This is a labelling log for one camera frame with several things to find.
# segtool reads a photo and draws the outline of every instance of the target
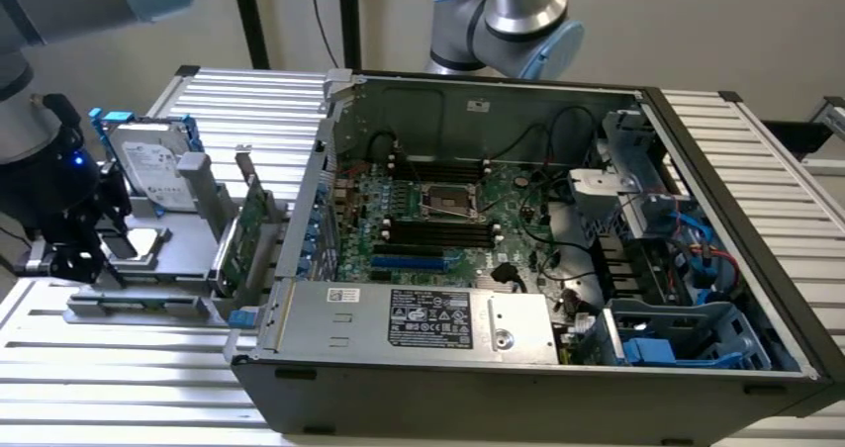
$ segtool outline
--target barcode sticker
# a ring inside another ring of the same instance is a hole
[[[326,296],[327,302],[343,302],[347,304],[357,304],[361,301],[361,289],[350,287],[331,287],[329,288],[329,295]]]

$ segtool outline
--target blue latch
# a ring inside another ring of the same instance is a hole
[[[300,257],[300,262],[296,265],[296,275],[302,276],[311,270],[311,260],[307,257]]]
[[[228,315],[228,326],[231,328],[240,328],[243,330],[255,328],[255,317],[255,312],[232,311],[232,313]]]
[[[135,120],[135,114],[128,111],[110,111],[103,121],[110,123],[128,123]]]
[[[632,365],[678,366],[684,368],[733,368],[742,361],[742,353],[733,352],[716,360],[678,360],[669,340],[664,338],[632,338],[622,343],[625,358]]]
[[[182,123],[184,124],[184,131],[187,132],[187,145],[194,152],[204,152],[202,145],[202,139],[199,138],[199,128],[196,127],[196,119],[186,114],[182,116]]]

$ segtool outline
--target hard drive label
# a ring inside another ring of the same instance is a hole
[[[471,350],[471,314],[466,292],[395,289],[387,341],[394,346]]]
[[[139,191],[167,210],[192,211],[194,199],[176,170],[179,158],[174,152],[163,145],[143,142],[123,142],[123,151],[130,170],[144,187]]]

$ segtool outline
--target black pole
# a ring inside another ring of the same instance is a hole
[[[341,29],[343,31],[343,65],[361,69],[361,11],[358,0],[341,0]]]
[[[250,60],[255,69],[270,69],[270,56],[264,43],[264,31],[262,30],[262,15],[259,13],[258,0],[238,0],[238,12],[243,35],[250,48]]]

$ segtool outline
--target power supply label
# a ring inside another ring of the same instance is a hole
[[[466,292],[395,289],[387,341],[394,346],[471,350],[471,314]]]

